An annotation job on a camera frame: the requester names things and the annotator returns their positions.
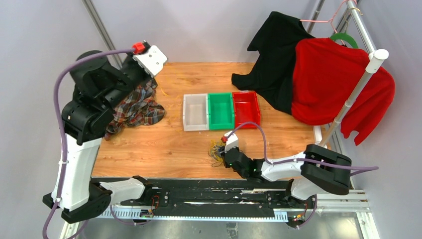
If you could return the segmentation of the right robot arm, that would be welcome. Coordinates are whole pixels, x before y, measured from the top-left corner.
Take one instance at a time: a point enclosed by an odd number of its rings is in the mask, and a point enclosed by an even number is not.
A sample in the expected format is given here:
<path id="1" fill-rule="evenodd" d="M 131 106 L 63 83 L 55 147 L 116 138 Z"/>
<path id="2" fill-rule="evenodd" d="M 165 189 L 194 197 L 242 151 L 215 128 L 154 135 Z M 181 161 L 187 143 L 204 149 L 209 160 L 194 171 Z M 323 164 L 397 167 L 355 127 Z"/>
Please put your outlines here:
<path id="1" fill-rule="evenodd" d="M 316 144 L 309 144 L 305 151 L 272 163 L 265 159 L 251 159 L 238 147 L 224 152 L 222 157 L 225 168 L 232 168 L 248 181 L 267 183 L 290 179 L 284 199 L 293 208 L 318 193 L 349 193 L 351 159 Z"/>

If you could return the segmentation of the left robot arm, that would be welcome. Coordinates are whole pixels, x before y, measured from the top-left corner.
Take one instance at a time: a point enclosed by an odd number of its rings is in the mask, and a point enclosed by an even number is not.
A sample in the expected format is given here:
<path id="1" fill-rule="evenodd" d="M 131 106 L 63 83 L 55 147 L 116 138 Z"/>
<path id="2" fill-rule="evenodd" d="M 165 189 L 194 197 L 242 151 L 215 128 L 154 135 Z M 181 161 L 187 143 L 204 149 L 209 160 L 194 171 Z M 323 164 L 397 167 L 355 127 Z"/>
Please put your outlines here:
<path id="1" fill-rule="evenodd" d="M 62 152 L 55 188 L 42 201 L 52 211 L 61 209 L 62 219 L 70 224 L 96 218 L 123 201 L 135 200 L 141 206 L 152 201 L 148 181 L 140 176 L 114 182 L 91 179 L 115 108 L 157 75 L 150 68 L 147 50 L 129 48 L 114 53 L 126 55 L 121 68 L 110 64 L 110 51 L 88 51 L 59 74 L 54 86 Z"/>

